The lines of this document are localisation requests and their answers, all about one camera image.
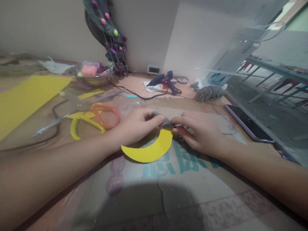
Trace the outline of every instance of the yellow crescent moon cutout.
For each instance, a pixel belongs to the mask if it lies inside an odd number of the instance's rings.
[[[122,151],[135,161],[150,163],[161,158],[172,144],[172,130],[161,129],[157,140],[146,148],[129,148],[121,145]]]

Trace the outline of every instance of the forearm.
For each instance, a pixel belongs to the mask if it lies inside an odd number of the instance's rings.
[[[228,139],[219,159],[308,219],[308,169]]]
[[[0,228],[11,230],[117,151],[108,133],[0,163]]]

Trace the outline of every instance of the scissors handle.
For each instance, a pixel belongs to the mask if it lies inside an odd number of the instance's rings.
[[[90,120],[89,118],[84,116],[84,112],[82,112],[83,114],[80,114],[80,116],[73,118],[73,121],[71,123],[71,135],[75,140],[80,140],[81,138],[78,136],[77,134],[77,124],[78,121],[81,119],[84,122],[87,122],[88,124],[91,124],[92,126],[98,128],[99,130],[101,130],[101,133],[104,133],[106,130],[105,128],[103,128],[100,124],[94,122],[93,120]]]
[[[94,104],[90,107],[92,109],[92,112],[94,113],[95,117],[97,118],[97,120],[99,121],[99,123],[107,130],[110,130],[112,129],[113,127],[115,127],[116,125],[119,124],[120,122],[120,113],[118,112],[117,109],[115,109],[114,107],[112,106],[109,106],[109,105],[102,105],[102,104]],[[100,114],[99,112],[97,111],[96,108],[103,108],[103,109],[108,109],[108,110],[111,110],[114,112],[115,116],[116,116],[116,122],[113,124],[113,125],[107,125],[102,117],[100,117]]]

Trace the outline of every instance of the black cable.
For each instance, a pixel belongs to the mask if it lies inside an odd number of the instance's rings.
[[[63,100],[62,102],[60,102],[60,103],[58,103],[58,104],[56,104],[56,105],[54,105],[52,107],[51,111],[52,111],[52,114],[54,115],[55,119],[59,118],[59,116],[56,113],[56,108],[58,106],[60,106],[61,104],[67,102],[67,101],[68,101],[67,99]],[[24,149],[24,148],[32,147],[32,146],[35,146],[35,145],[38,145],[38,144],[41,144],[41,143],[45,143],[45,142],[55,138],[57,135],[59,135],[59,133],[60,133],[60,123],[56,125],[56,132],[52,136],[50,136],[50,137],[48,137],[48,138],[46,138],[44,140],[35,142],[35,143],[26,144],[26,145],[15,147],[15,148],[3,149],[3,150],[0,150],[0,153],[8,152],[8,151],[15,151],[15,150],[19,150],[19,149]]]
[[[112,82],[110,82],[108,79],[107,79],[107,81],[108,81],[110,84],[112,84],[113,86],[115,86],[115,87],[124,88],[125,90],[129,91],[130,93],[132,93],[132,94],[138,96],[139,98],[141,98],[141,99],[143,99],[143,100],[153,99],[153,98],[155,98],[155,97],[157,97],[157,96],[166,95],[166,94],[168,93],[168,88],[167,88],[167,91],[166,91],[166,93],[164,93],[164,94],[154,95],[154,96],[152,96],[152,97],[150,97],[150,98],[144,98],[144,97],[141,97],[140,95],[138,95],[137,93],[135,93],[135,92],[133,92],[133,91],[131,91],[131,90],[128,90],[126,87],[117,86],[117,85],[113,84]]]

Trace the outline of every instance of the purple phone case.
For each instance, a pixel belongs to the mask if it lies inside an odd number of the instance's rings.
[[[243,121],[232,111],[232,109],[229,108],[229,105],[226,104],[225,108],[232,115],[232,117],[240,124],[240,126],[245,130],[245,132],[250,136],[250,138],[252,138],[254,141],[261,143],[275,143],[275,141],[261,140],[258,137],[256,137],[254,133],[243,123]]]

